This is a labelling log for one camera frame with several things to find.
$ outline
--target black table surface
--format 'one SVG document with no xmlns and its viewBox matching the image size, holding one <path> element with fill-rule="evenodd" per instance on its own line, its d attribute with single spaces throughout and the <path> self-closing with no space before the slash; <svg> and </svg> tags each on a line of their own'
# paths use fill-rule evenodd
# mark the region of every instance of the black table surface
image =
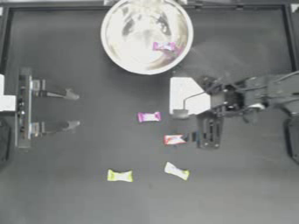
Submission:
<svg viewBox="0 0 299 224">
<path fill-rule="evenodd" d="M 81 125 L 14 151 L 0 173 L 1 224 L 297 223 L 299 167 L 285 155 L 281 111 L 261 113 L 257 124 L 226 119 L 218 150 L 164 147 L 164 135 L 196 129 L 193 119 L 168 116 L 173 72 L 238 80 L 290 71 L 278 10 L 188 12 L 190 52 L 150 77 L 109 60 L 102 10 L 13 14 L 6 79 L 30 67 L 33 77 L 72 88 L 77 101 L 34 99 L 33 120 Z M 136 113 L 154 111 L 162 121 L 138 124 Z M 188 181 L 164 173 L 166 161 L 190 171 Z M 108 169 L 133 170 L 134 182 L 106 182 Z"/>
</svg>

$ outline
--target wrapped candy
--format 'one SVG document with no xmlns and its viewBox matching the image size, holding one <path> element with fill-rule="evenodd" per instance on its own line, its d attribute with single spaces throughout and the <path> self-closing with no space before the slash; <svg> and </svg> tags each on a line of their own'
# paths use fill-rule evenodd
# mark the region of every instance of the wrapped candy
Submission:
<svg viewBox="0 0 299 224">
<path fill-rule="evenodd" d="M 160 122 L 161 121 L 161 113 L 160 112 L 154 112 L 152 114 L 149 114 L 149 113 L 137 113 L 137 121 L 140 123 Z"/>
<path fill-rule="evenodd" d="M 125 181 L 133 182 L 133 172 L 114 172 L 112 170 L 106 171 L 106 181 Z"/>
<path fill-rule="evenodd" d="M 182 180 L 186 180 L 190 175 L 190 172 L 188 170 L 184 171 L 184 170 L 178 169 L 169 162 L 165 163 L 164 172 L 174 175 L 176 177 L 181 178 Z"/>
<path fill-rule="evenodd" d="M 170 135 L 162 137 L 162 143 L 165 145 L 174 145 L 174 144 L 185 144 L 186 141 L 182 135 Z"/>
</svg>

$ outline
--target cable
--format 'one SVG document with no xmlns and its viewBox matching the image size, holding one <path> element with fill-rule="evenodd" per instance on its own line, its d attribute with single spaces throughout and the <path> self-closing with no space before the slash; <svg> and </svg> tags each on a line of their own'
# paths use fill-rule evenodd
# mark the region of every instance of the cable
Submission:
<svg viewBox="0 0 299 224">
<path fill-rule="evenodd" d="M 292 77 L 293 75 L 297 75 L 297 74 L 299 74 L 299 71 L 294 71 L 292 73 L 288 73 L 286 75 L 284 75 L 282 77 L 280 77 L 278 79 L 276 79 L 274 82 L 282 81 L 282 80 L 288 79 L 289 77 Z"/>
<path fill-rule="evenodd" d="M 213 88 L 214 88 L 214 84 L 220 81 L 221 77 L 217 78 L 214 81 L 213 81 L 213 84 L 208 87 L 208 89 L 197 94 L 193 94 L 190 96 L 188 96 L 186 98 L 182 99 L 182 109 L 185 109 L 185 102 L 194 96 L 197 95 L 202 95 L 202 94 L 206 94 Z"/>
</svg>

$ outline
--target purple candy wrapper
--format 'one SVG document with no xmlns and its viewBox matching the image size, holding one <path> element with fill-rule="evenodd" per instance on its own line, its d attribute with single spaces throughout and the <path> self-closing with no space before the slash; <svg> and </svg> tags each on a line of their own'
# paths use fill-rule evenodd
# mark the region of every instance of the purple candy wrapper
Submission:
<svg viewBox="0 0 299 224">
<path fill-rule="evenodd" d="M 153 51 L 158 51 L 158 50 L 174 51 L 176 45 L 173 42 L 168 42 L 168 43 L 153 42 Z"/>
<path fill-rule="evenodd" d="M 149 113 L 137 113 L 137 121 L 140 123 L 145 123 L 145 122 L 160 122 L 161 121 L 161 113 L 160 112 L 154 112 L 152 114 Z"/>
</svg>

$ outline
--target white block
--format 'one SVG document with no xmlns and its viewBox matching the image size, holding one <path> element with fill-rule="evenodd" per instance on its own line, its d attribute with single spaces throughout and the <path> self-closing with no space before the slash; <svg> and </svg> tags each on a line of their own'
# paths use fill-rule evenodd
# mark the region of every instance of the white block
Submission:
<svg viewBox="0 0 299 224">
<path fill-rule="evenodd" d="M 182 101 L 192 95 L 185 101 L 185 109 L 189 110 L 189 115 L 197 115 L 210 109 L 210 96 L 202 93 L 200 85 L 193 78 L 189 77 L 172 77 L 170 78 L 170 99 L 169 99 L 169 113 L 173 113 L 174 109 L 182 109 Z"/>
</svg>

